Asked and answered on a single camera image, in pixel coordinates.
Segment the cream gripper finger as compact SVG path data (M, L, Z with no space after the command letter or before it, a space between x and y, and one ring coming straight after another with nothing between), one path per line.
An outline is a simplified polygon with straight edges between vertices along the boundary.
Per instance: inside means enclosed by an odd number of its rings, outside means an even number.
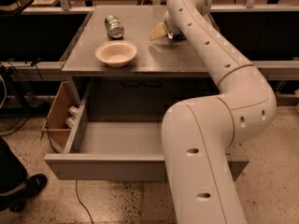
M163 22L159 22L149 33L149 40L153 41L167 35L167 30Z

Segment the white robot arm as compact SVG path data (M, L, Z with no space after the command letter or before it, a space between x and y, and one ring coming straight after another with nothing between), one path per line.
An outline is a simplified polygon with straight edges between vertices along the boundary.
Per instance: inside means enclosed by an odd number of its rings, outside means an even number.
M151 39L181 32L219 92L180 101L164 114L164 162L178 224L247 224L225 155L262 133L277 100L261 72L206 19L211 0L167 0Z

